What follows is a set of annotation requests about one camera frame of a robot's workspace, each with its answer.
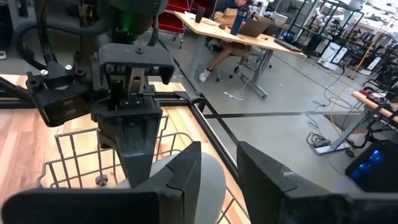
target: water bottle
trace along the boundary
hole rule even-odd
[[[238,12],[236,13],[236,18],[235,18],[234,24],[232,25],[230,34],[232,34],[232,35],[238,34],[238,31],[241,28],[241,24],[242,24],[242,21],[246,15],[246,13],[247,13],[246,8],[241,7],[240,9],[238,9]]]

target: black cable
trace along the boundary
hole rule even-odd
[[[68,26],[58,22],[49,21],[47,23],[48,29],[59,30],[69,34],[75,35],[100,35],[108,31],[113,23],[113,10],[109,7],[107,9],[106,16],[97,21],[94,26],[91,27],[75,27]],[[31,29],[36,29],[38,26],[36,21],[29,21],[21,24],[14,31],[14,39],[16,41],[16,48],[18,54],[27,63],[38,70],[47,69],[47,66],[41,64],[34,59],[34,52],[24,43],[24,35]]]
[[[338,77],[330,86],[326,87],[326,88],[325,88],[325,91],[323,92],[323,96],[328,100],[328,103],[327,103],[327,104],[321,104],[321,103],[319,103],[318,101],[313,100],[312,102],[313,102],[314,104],[316,104],[317,107],[316,107],[313,111],[307,111],[307,112],[305,112],[306,117],[308,117],[308,118],[312,121],[312,122],[308,122],[307,124],[308,124],[311,128],[317,129],[317,130],[319,131],[319,133],[321,133],[319,124],[318,124],[314,119],[312,119],[312,118],[310,117],[310,115],[308,115],[309,112],[316,112],[319,108],[330,106],[332,103],[334,103],[334,104],[336,104],[337,106],[340,106],[340,107],[342,107],[342,108],[344,108],[344,109],[347,109],[347,110],[350,110],[350,109],[355,108],[355,107],[352,107],[352,106],[350,105],[350,103],[348,103],[346,100],[342,99],[341,97],[335,97],[335,96],[327,97],[327,96],[326,96],[326,92],[328,91],[328,89],[329,89],[330,87],[332,87],[335,83],[337,83],[337,82],[340,80],[340,78],[343,76],[343,74],[345,73],[344,67],[340,67],[340,68],[343,69],[343,72],[339,75],[339,77]],[[345,106],[345,105],[343,106],[343,105],[341,105],[341,104],[338,104],[338,103],[337,103],[338,100],[341,101],[341,102],[343,102],[343,103],[345,103],[345,104],[347,104],[348,107]]]
[[[322,142],[322,141],[326,141],[326,140],[327,140],[327,139],[326,139],[324,136],[322,136],[321,134],[317,134],[317,133],[313,133],[313,132],[311,132],[311,133],[307,136],[307,138],[306,138],[307,144],[310,146],[310,148],[311,148],[313,151],[314,151],[314,149],[315,149],[315,145],[316,145],[316,144],[318,144],[318,143],[320,143],[320,142]],[[339,173],[339,174],[345,176],[345,174],[344,174],[342,171],[338,170],[338,169],[335,167],[335,165],[333,165],[333,163],[331,162],[331,160],[330,160],[327,156],[321,156],[321,157],[324,157],[325,159],[327,159],[328,162],[329,162],[329,164],[331,165],[331,167],[332,167],[337,173]]]
[[[3,77],[0,77],[0,86],[4,91],[8,92],[13,97],[18,98],[23,102],[33,104],[30,93],[23,87],[15,86]]]
[[[44,60],[46,64],[50,61],[57,61],[47,33],[47,0],[36,0],[35,11],[37,20],[37,33],[39,35],[40,46],[43,50]]]
[[[155,16],[153,21],[152,35],[150,37],[150,41],[148,42],[147,46],[153,47],[154,45],[156,45],[158,39],[159,39],[159,18]]]

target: screw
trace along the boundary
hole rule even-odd
[[[154,73],[159,73],[159,66],[154,67]]]
[[[136,49],[136,52],[137,52],[137,54],[142,54],[142,53],[144,53],[144,51],[143,51],[141,48],[137,48],[137,49]]]
[[[42,74],[42,75],[48,75],[48,74],[49,74],[49,71],[47,71],[46,69],[43,69],[43,70],[40,71],[40,74]]]

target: wooden table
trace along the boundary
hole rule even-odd
[[[264,35],[261,34],[259,37],[254,38],[254,37],[249,37],[246,35],[238,34],[238,35],[232,35],[230,34],[230,30],[226,28],[225,30],[220,29],[219,23],[212,21],[206,22],[208,19],[203,19],[200,23],[195,22],[195,18],[192,16],[186,15],[181,12],[174,12],[174,14],[185,24],[187,25],[194,33],[199,34],[197,38],[197,42],[195,44],[195,51],[193,53],[193,58],[191,60],[190,64],[190,71],[188,73],[188,79],[192,83],[193,87],[196,89],[196,91],[201,92],[200,87],[197,85],[196,82],[196,72],[197,68],[201,62],[201,60],[204,58],[203,56],[203,49],[205,46],[206,42],[206,37],[213,37],[216,39],[221,39],[225,41],[230,41],[230,42],[237,42],[245,45],[251,45],[251,46],[256,46],[260,47],[262,49],[266,49],[265,56],[262,58],[261,62],[258,65],[258,69],[256,69],[256,72],[254,73],[253,78],[250,80],[247,76],[245,75],[240,75],[240,79],[242,82],[246,83],[248,82],[248,85],[256,90],[256,93],[259,93],[263,98],[266,98],[268,96],[267,92],[265,92],[261,87],[257,85],[259,79],[261,78],[262,74],[264,73],[264,70],[267,67],[267,64],[269,63],[269,60],[272,57],[272,54],[274,50],[278,50],[281,52],[285,52],[288,54],[293,54],[297,55],[300,57],[305,57],[303,53],[297,53],[293,52],[277,43],[274,42],[273,37],[269,35]]]
[[[17,85],[24,86],[26,76],[19,75],[0,75],[10,82]],[[157,91],[185,91],[180,83],[170,83],[163,85],[159,82],[153,83]],[[226,183],[235,198],[243,205],[244,199],[238,184],[234,181],[232,175],[229,173],[226,166],[222,163],[220,156],[215,151],[213,145],[210,143],[206,134],[201,129],[196,119],[191,114],[190,110],[185,106],[180,107],[166,107],[163,108],[164,116],[169,116],[168,125],[163,132],[165,134],[171,133],[187,133],[194,141],[201,141],[202,152],[206,152],[217,158],[223,166]],[[89,115],[69,121],[62,126],[56,128],[48,128],[42,121],[37,110],[0,110],[0,205],[12,194],[18,191],[31,189],[36,187],[36,180],[42,174],[43,164],[48,161],[53,161],[60,158],[57,150],[54,135],[69,133],[71,131],[96,128],[97,124],[92,122]],[[160,129],[164,127],[165,119],[162,119]],[[78,154],[91,152],[96,150],[96,133],[95,131],[85,134],[77,134],[74,136],[76,144],[76,152]],[[60,143],[63,147],[64,156],[72,156],[71,144],[68,138],[60,138]],[[160,147],[156,147],[156,151],[170,150],[172,138],[163,138]],[[184,135],[179,135],[175,140],[175,149],[185,149],[191,140]],[[105,152],[101,156],[104,166],[112,164],[112,151]],[[79,158],[80,169],[82,172],[98,169],[98,158],[96,155],[87,158]],[[70,175],[76,174],[76,167],[73,161],[67,163]],[[65,177],[61,164],[54,165],[57,169],[57,177],[61,179]],[[124,178],[121,168],[117,170],[118,180]],[[41,183],[44,187],[48,187],[53,178],[48,170],[47,175],[42,179]],[[105,174],[109,177],[108,186],[113,186],[114,173],[108,170]],[[83,186],[96,187],[95,177],[98,173],[88,175],[83,178]],[[72,181],[74,187],[79,187],[78,181]],[[223,210],[228,206],[232,196],[226,192],[226,198],[223,205]],[[228,210],[227,217],[232,223],[249,223],[248,218],[240,209],[236,202]]]
[[[342,132],[336,141],[332,142],[328,147],[315,149],[316,153],[324,154],[346,149],[348,145],[345,144],[345,141],[359,127],[359,125],[363,124],[368,119],[374,119],[375,114],[384,118],[389,118],[392,115],[390,111],[384,108],[379,108],[377,103],[367,99],[365,95],[358,91],[353,92],[352,96],[365,105],[364,111],[362,111],[362,113],[345,129],[345,131]],[[398,108],[398,104],[394,103],[392,104],[392,107]],[[392,120],[393,122],[398,123],[398,117],[394,117]]]

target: chair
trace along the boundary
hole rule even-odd
[[[211,51],[211,54],[212,54],[212,56],[214,56],[214,57],[216,57],[217,56],[217,54],[219,54],[223,49],[221,48],[221,47],[216,47],[216,46],[214,46],[214,45],[211,45],[210,44],[210,41],[212,40],[212,38],[211,37],[207,37],[206,38],[206,47]],[[243,65],[243,63],[244,62],[242,62],[243,60],[241,60],[239,63],[238,63],[238,66],[236,66],[235,68],[234,68],[234,74],[237,74],[237,73],[239,73],[239,71],[240,71],[240,69],[241,69],[241,66]],[[216,82],[219,82],[221,79],[221,75],[220,75],[220,70],[219,70],[219,68],[216,68],[216,71],[217,71],[217,78],[216,78]],[[229,78],[233,78],[234,77],[234,75],[233,74],[230,74],[229,75]]]

